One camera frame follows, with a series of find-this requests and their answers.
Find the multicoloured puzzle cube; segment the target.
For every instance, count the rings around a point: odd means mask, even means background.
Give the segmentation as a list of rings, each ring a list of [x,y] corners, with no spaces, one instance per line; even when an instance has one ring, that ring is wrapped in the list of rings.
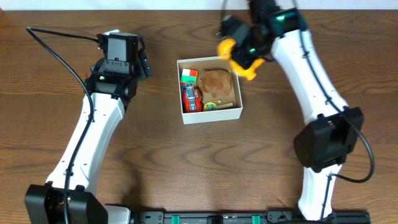
[[[184,68],[182,70],[180,83],[181,85],[186,85],[186,83],[193,83],[195,85],[197,82],[197,76],[198,70]]]

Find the brown plush toy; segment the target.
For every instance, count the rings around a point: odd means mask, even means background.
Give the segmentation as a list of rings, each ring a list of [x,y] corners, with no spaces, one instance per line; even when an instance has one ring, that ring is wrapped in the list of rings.
[[[198,77],[197,85],[213,98],[228,96],[232,88],[231,73],[227,70],[204,70]]]

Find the orange toy dinosaur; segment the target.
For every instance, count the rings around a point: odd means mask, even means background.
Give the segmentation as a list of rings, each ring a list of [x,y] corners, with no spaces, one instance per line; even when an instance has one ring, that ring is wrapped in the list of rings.
[[[238,62],[233,59],[233,48],[237,46],[234,39],[222,40],[217,48],[218,56],[227,60],[231,65],[232,71],[239,77],[244,77],[247,80],[253,80],[256,76],[256,70],[265,62],[263,58],[255,59],[249,68],[243,68]]]

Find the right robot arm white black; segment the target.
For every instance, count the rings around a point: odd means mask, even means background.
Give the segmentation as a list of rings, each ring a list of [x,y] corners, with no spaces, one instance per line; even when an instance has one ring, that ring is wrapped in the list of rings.
[[[222,15],[219,56],[240,77],[252,80],[265,62],[277,62],[302,110],[304,128],[294,138],[303,165],[302,194],[296,222],[356,223],[365,214],[339,215],[331,207],[336,179],[357,140],[363,139],[364,116],[350,107],[330,81],[313,46],[302,13],[275,1],[250,1],[251,25]]]

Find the yellow round toy with handle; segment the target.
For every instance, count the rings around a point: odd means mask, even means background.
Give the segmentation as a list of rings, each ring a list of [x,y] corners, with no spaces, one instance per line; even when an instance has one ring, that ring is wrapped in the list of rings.
[[[216,111],[216,110],[224,110],[224,109],[229,109],[234,106],[234,103],[228,102],[228,103],[222,103],[221,100],[218,101],[210,101],[204,104],[203,110],[204,111]]]

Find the white cardboard box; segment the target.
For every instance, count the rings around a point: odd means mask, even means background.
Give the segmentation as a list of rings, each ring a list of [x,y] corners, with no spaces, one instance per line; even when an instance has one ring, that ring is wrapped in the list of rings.
[[[183,109],[183,91],[185,89],[185,85],[181,85],[180,78],[182,74],[182,70],[184,68],[198,70],[198,77],[202,74],[204,70],[227,70],[231,73],[232,78],[232,88],[228,96],[218,96],[217,98],[213,98],[210,93],[202,92],[197,82],[195,86],[200,90],[202,97],[202,105],[206,104],[210,101],[218,101],[221,100],[222,103],[233,102],[234,106],[229,109],[224,110],[216,110],[216,111],[202,111],[196,113],[185,113]],[[193,124],[193,123],[205,123],[212,121],[224,121],[230,119],[238,119],[243,110],[241,92],[239,87],[238,76],[234,74],[232,71],[231,65],[227,60],[223,60],[220,57],[205,57],[205,58],[192,58],[185,60],[177,61],[177,71],[178,71],[178,85],[180,87],[180,104],[181,104],[181,113],[184,124]]]

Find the red toy car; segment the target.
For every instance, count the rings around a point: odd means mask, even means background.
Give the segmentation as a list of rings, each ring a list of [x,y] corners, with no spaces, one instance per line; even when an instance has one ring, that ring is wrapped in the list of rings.
[[[201,92],[194,83],[185,84],[182,100],[185,113],[196,113],[203,111]]]

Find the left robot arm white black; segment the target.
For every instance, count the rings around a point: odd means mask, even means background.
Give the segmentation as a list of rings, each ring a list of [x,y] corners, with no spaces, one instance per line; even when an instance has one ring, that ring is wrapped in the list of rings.
[[[137,223],[127,206],[103,205],[96,198],[100,167],[111,136],[136,95],[137,84],[153,74],[141,36],[112,30],[93,41],[103,51],[82,80],[74,69],[36,36],[28,33],[78,80],[84,91],[78,123],[62,158],[43,185],[32,184],[24,202],[31,223]]]

